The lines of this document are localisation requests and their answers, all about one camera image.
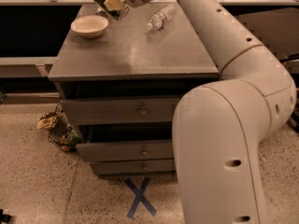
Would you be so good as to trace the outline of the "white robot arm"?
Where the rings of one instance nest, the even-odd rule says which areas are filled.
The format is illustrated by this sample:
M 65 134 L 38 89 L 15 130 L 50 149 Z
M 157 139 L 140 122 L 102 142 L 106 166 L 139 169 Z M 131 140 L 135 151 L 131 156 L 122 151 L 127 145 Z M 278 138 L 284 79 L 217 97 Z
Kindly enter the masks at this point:
M 150 1 L 122 0 L 130 7 Z M 258 145 L 294 110 L 294 81 L 216 0 L 177 1 L 221 75 L 186 93 L 173 117 L 185 223 L 267 224 Z

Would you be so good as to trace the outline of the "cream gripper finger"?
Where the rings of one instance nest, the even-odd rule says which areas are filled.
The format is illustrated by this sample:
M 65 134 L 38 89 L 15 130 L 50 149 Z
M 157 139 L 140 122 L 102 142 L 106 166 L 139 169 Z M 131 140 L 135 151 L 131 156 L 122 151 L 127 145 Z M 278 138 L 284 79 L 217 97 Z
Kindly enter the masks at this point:
M 120 10 L 118 20 L 122 21 L 127 16 L 128 12 L 129 12 L 128 6 L 126 6 L 124 9 Z
M 123 10 L 125 9 L 126 2 L 125 0 L 106 0 L 104 5 L 108 11 Z

